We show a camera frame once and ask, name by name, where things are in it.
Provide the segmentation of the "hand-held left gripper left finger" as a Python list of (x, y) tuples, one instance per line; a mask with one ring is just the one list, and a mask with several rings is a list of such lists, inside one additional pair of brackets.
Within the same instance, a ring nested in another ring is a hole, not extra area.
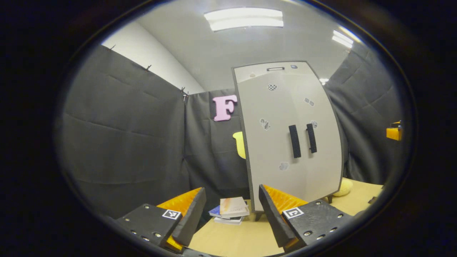
[(173, 197), (157, 206), (144, 203), (116, 220), (129, 234), (171, 252), (189, 246), (207, 201), (204, 187)]

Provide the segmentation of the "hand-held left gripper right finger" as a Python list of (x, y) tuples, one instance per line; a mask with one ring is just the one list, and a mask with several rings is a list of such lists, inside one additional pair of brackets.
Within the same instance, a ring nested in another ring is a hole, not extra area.
[(263, 184), (258, 186), (258, 199), (276, 244), (286, 253), (332, 238), (354, 219), (325, 200), (306, 202)]

